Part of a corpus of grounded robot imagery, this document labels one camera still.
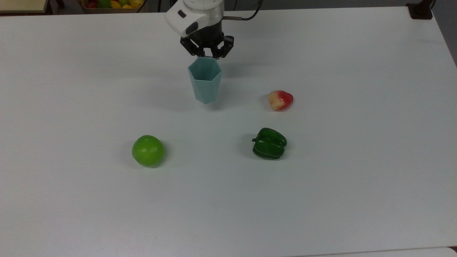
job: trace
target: light blue cup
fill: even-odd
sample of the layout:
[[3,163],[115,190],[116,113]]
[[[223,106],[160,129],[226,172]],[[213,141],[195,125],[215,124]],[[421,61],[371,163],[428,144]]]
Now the light blue cup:
[[188,69],[195,98],[204,104],[216,101],[222,76],[216,59],[198,57]]

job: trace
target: green bell pepper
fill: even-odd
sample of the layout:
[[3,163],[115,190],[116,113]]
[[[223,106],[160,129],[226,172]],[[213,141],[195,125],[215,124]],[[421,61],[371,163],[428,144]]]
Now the green bell pepper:
[[252,151],[260,158],[269,160],[279,159],[287,145],[286,138],[271,128],[262,128],[252,142],[255,142]]

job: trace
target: yellow fruit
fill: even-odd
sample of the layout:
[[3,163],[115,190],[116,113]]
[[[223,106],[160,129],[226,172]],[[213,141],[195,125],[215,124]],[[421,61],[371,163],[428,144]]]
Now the yellow fruit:
[[138,8],[143,4],[143,0],[129,0],[132,8]]
[[116,1],[110,1],[111,8],[122,8],[122,6]]

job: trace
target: plastic cup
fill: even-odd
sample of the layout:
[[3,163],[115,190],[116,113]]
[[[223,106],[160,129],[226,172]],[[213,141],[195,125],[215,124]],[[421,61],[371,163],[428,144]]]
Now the plastic cup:
[[216,101],[222,76],[218,62],[212,57],[198,57],[188,69],[195,98],[204,104]]

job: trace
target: white table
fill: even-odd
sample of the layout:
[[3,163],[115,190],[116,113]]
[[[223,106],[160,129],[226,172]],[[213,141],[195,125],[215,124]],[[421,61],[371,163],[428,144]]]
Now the white table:
[[[235,46],[207,106],[163,14],[0,23],[0,256],[457,245],[457,69],[434,19],[391,7],[224,21]],[[277,89],[295,96],[286,112],[266,103]],[[289,139],[279,161],[251,152],[262,127]],[[156,169],[131,157],[143,134],[167,149]]]

